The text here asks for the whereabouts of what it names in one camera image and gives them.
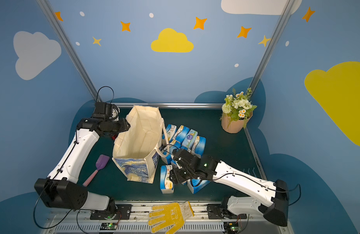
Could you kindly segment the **teal cartoon tissue pack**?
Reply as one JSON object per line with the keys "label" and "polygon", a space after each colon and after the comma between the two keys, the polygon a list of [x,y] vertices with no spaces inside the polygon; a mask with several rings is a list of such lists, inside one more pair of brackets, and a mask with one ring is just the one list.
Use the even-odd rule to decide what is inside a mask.
{"label": "teal cartoon tissue pack", "polygon": [[182,142],[182,147],[185,147],[187,149],[191,149],[197,136],[198,136],[198,132],[191,129],[188,132],[188,134],[186,135],[184,141]]}

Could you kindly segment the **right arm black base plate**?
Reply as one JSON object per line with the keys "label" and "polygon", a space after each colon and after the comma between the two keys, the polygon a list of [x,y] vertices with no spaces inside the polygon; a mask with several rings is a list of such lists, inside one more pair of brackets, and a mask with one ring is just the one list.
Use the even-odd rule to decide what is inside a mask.
{"label": "right arm black base plate", "polygon": [[208,219],[247,219],[247,214],[233,214],[220,204],[207,204]]}

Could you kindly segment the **cream canvas tote bag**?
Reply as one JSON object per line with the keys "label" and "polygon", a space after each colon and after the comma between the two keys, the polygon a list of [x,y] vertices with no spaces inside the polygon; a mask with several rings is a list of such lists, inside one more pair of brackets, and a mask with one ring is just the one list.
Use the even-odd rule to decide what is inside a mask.
{"label": "cream canvas tote bag", "polygon": [[113,162],[128,181],[152,184],[165,131],[158,107],[135,105],[126,116],[130,128],[114,141]]}

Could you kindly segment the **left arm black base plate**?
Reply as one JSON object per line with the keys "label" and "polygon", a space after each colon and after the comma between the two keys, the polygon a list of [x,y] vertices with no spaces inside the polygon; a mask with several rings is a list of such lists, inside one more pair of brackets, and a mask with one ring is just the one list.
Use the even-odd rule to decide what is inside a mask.
{"label": "left arm black base plate", "polygon": [[93,210],[90,220],[129,220],[131,209],[131,204],[115,204],[105,211]]}

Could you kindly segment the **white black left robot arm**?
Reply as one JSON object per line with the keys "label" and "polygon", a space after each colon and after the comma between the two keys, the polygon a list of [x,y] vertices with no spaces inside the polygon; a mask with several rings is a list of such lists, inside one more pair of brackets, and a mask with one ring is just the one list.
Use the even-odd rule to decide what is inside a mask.
{"label": "white black left robot arm", "polygon": [[126,132],[129,128],[130,124],[124,118],[82,119],[77,124],[72,143],[58,165],[47,178],[38,179],[34,185],[44,205],[48,208],[115,213],[117,209],[113,198],[91,193],[77,182],[85,160],[99,138]]}

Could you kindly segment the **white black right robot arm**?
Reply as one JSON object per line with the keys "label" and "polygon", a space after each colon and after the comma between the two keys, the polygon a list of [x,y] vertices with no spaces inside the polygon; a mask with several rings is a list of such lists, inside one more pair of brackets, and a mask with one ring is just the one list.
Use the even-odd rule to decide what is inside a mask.
{"label": "white black right robot arm", "polygon": [[170,180],[174,184],[199,179],[227,185],[254,199],[250,203],[250,210],[255,210],[277,226],[288,225],[289,190],[285,181],[259,179],[221,160],[210,156],[199,158],[185,149],[175,150],[172,158],[178,165],[170,171]]}

